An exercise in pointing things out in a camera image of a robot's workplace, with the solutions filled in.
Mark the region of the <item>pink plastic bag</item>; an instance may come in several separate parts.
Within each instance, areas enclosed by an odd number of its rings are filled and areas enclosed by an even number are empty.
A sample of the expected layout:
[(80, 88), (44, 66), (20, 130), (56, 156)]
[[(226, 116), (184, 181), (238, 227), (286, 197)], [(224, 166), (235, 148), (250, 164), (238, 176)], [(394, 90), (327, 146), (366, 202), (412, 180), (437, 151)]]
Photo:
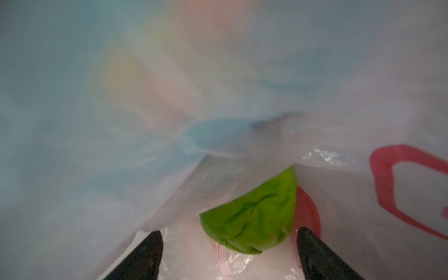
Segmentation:
[[(294, 168), (261, 254), (200, 214)], [(304, 280), (309, 228), (364, 280), (448, 277), (446, 1), (2, 1), (1, 278)]]

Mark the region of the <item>small green lime fruit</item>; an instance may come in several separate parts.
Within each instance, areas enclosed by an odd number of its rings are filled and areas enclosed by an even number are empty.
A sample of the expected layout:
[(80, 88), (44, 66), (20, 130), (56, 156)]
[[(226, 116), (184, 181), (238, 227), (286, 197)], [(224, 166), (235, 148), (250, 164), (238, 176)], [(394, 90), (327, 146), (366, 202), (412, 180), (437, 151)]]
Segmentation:
[(214, 241), (243, 254), (261, 254), (291, 233), (296, 208), (296, 175), (289, 167), (251, 192), (199, 215)]

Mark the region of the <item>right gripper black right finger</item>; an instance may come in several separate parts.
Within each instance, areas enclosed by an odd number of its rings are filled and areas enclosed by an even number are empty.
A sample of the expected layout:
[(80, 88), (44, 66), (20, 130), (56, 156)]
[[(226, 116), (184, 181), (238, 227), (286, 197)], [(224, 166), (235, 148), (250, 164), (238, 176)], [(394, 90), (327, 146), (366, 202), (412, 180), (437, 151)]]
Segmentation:
[(297, 250), (306, 280), (364, 280), (307, 227), (298, 231)]

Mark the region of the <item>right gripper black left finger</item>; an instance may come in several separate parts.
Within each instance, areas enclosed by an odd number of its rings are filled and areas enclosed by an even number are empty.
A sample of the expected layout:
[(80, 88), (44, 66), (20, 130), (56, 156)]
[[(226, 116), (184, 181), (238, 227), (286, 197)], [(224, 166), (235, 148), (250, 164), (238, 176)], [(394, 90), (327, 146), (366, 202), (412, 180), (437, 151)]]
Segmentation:
[(160, 231), (150, 233), (105, 280), (157, 280), (163, 256)]

